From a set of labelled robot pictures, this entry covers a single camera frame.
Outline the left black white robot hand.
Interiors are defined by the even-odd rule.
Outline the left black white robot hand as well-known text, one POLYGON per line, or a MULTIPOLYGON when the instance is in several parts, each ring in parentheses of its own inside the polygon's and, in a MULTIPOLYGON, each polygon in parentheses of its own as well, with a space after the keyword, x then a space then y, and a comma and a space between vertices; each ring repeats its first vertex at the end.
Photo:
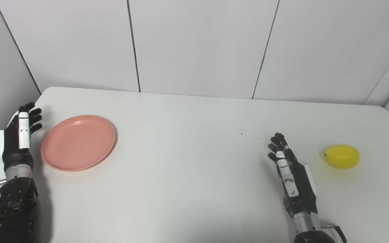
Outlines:
POLYGON ((22 112, 28 114, 29 132, 28 138, 42 128, 40 121, 42 120, 42 109, 35 108, 35 103, 30 102, 20 106, 16 115, 11 119, 8 126, 3 130, 4 139, 2 150, 2 161, 4 171, 7 171, 14 165, 28 165, 31 169, 34 166, 34 160, 29 148, 20 148, 19 145, 19 118, 18 115, 22 112))

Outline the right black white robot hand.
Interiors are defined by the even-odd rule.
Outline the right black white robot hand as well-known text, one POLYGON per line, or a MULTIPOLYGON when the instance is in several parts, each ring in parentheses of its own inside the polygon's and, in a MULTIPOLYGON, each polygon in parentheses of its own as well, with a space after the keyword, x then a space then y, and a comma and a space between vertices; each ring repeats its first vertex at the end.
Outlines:
POLYGON ((301 164, 284 135, 277 132, 270 139, 268 157, 275 163, 284 188, 284 206, 290 217, 301 212, 317 214, 316 195, 307 167, 301 164))

